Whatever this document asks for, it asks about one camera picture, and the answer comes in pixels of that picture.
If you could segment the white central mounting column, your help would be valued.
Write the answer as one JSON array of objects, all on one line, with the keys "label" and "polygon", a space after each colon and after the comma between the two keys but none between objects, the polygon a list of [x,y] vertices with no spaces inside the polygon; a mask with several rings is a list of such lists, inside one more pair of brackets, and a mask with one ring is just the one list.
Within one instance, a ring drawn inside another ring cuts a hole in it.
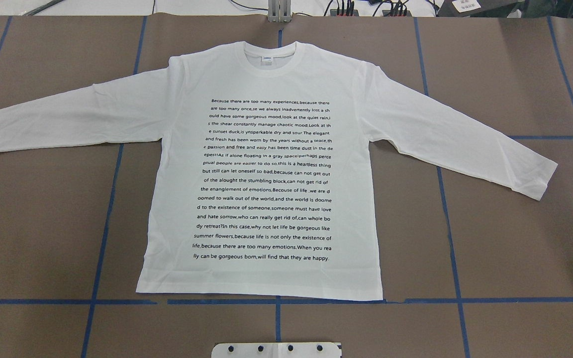
[{"label": "white central mounting column", "polygon": [[341,344],[333,342],[291,342],[217,344],[212,358],[341,358]]}]

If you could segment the black box with white label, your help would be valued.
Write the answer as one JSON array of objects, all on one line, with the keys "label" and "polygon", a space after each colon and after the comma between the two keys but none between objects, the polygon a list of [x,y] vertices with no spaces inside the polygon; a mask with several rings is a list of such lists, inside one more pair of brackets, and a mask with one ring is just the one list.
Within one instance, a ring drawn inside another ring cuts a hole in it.
[{"label": "black box with white label", "polygon": [[437,17],[507,17],[523,0],[444,0]]}]

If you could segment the white long-sleeve printed shirt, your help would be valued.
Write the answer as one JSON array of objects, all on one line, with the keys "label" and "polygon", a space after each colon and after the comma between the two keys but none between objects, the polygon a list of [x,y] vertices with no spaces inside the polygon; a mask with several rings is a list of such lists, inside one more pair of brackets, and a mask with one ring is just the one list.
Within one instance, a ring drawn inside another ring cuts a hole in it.
[{"label": "white long-sleeve printed shirt", "polygon": [[161,141],[141,294],[383,298],[369,144],[540,200],[557,163],[306,43],[246,42],[0,109],[0,152]]}]

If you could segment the black orange connector box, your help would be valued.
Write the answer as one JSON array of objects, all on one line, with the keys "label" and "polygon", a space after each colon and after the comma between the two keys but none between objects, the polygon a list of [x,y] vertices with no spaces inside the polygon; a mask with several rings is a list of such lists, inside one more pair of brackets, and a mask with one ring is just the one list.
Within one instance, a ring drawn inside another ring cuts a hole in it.
[{"label": "black orange connector box", "polygon": [[373,16],[375,16],[379,9],[384,4],[389,4],[389,9],[382,9],[382,16],[386,17],[406,17],[409,16],[409,10],[406,6],[407,0],[382,0],[376,7]]},{"label": "black orange connector box", "polygon": [[325,10],[329,16],[359,16],[359,11],[355,9],[354,0],[331,0]]}]

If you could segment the upper black orange connector box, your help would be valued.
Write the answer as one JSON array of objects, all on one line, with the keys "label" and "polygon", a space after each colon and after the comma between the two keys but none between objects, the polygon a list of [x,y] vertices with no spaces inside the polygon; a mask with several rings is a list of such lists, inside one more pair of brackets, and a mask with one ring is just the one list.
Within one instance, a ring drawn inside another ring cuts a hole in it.
[{"label": "upper black orange connector box", "polygon": [[359,16],[359,11],[355,9],[354,0],[331,0],[325,10],[329,16]]}]

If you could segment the lower black orange connector box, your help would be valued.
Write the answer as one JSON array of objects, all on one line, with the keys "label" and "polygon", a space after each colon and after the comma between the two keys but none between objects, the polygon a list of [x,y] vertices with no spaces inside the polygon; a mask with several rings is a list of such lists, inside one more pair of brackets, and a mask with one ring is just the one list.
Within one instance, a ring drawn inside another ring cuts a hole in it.
[{"label": "lower black orange connector box", "polygon": [[384,4],[389,4],[389,9],[382,9],[382,16],[386,17],[406,17],[409,16],[409,10],[406,6],[407,0],[382,0],[376,7],[373,16],[375,16],[379,9]]}]

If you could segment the aluminium frame post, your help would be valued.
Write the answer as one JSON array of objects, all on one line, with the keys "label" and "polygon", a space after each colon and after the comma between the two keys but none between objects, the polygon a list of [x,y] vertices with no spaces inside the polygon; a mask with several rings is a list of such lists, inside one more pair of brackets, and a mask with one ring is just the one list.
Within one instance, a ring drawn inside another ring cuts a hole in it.
[{"label": "aluminium frame post", "polygon": [[269,22],[287,23],[291,18],[291,0],[268,0]]}]

